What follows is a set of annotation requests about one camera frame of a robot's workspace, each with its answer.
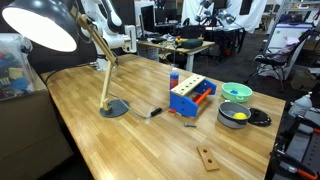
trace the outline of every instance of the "bag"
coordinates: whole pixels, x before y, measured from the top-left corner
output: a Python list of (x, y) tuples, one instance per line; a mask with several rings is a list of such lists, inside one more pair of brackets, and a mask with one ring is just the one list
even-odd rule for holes
[(203, 41), (199, 39), (188, 39), (181, 43), (181, 47), (184, 49), (193, 49), (202, 46)]

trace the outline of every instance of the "lamp base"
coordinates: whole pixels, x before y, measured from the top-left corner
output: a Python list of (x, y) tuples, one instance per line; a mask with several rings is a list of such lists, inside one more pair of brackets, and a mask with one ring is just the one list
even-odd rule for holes
[[(129, 103), (127, 101), (122, 101), (129, 107)], [(109, 111), (100, 108), (101, 116), (106, 118), (114, 118), (121, 116), (129, 110), (120, 100), (112, 100), (109, 102), (109, 105), (111, 106)]]

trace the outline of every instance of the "blue cylinder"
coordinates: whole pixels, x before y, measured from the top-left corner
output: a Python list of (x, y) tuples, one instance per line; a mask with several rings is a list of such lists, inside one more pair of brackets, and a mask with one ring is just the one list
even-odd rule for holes
[(179, 84), (179, 72), (176, 67), (172, 68), (170, 72), (170, 89), (176, 87)]

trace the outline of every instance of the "small wooden piece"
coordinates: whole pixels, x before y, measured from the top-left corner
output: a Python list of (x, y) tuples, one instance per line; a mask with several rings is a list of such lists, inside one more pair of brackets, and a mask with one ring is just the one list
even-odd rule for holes
[(206, 77), (194, 74), (188, 79), (184, 80), (182, 83), (178, 84), (178, 86), (174, 87), (171, 92), (178, 96), (186, 96), (189, 92), (191, 92), (196, 86), (198, 86)]
[(214, 159), (210, 149), (206, 145), (198, 146), (198, 151), (203, 160), (204, 166), (207, 171), (219, 169), (219, 165), (216, 159)]

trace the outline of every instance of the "cable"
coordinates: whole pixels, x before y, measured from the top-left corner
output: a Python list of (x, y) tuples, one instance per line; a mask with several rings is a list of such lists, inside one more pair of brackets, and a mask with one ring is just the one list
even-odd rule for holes
[(137, 113), (137, 112), (136, 112), (135, 110), (133, 110), (132, 108), (130, 108), (130, 107), (129, 107), (122, 99), (120, 99), (118, 96), (116, 96), (116, 95), (114, 95), (114, 94), (111, 94), (111, 93), (109, 93), (109, 94), (110, 94), (111, 96), (117, 98), (125, 107), (127, 107), (127, 108), (129, 109), (129, 111), (131, 111), (134, 115), (136, 115), (136, 116), (138, 116), (138, 117), (140, 117), (140, 118), (142, 118), (142, 119), (148, 119), (148, 118), (150, 118), (150, 117), (154, 117), (154, 116), (156, 116), (157, 114), (159, 114), (159, 113), (161, 113), (161, 112), (169, 109), (169, 107), (157, 108), (157, 109), (153, 110), (153, 111), (150, 113), (150, 115), (148, 115), (148, 116), (143, 116), (143, 115)]
[(51, 74), (49, 74), (48, 77), (44, 80), (44, 84), (47, 85), (49, 78), (50, 78), (51, 76), (53, 76), (54, 74), (56, 74), (57, 72), (60, 72), (60, 71), (62, 71), (62, 70), (69, 69), (69, 68), (89, 66), (89, 65), (91, 65), (91, 64), (92, 64), (92, 63), (86, 63), (86, 64), (80, 64), (80, 65), (73, 66), (73, 67), (67, 67), (67, 68), (62, 68), (62, 69), (55, 70), (55, 71), (53, 71)]
[(320, 111), (318, 110), (318, 108), (312, 107), (312, 108), (310, 109), (310, 111), (313, 111), (313, 112), (316, 112), (316, 113), (319, 113), (319, 114), (320, 114)]
[(233, 22), (234, 24), (236, 24), (236, 25), (238, 25), (238, 26), (240, 26), (241, 28), (243, 28), (244, 29), (244, 27), (243, 26), (241, 26), (240, 24), (238, 24), (238, 23), (236, 23), (236, 22)]

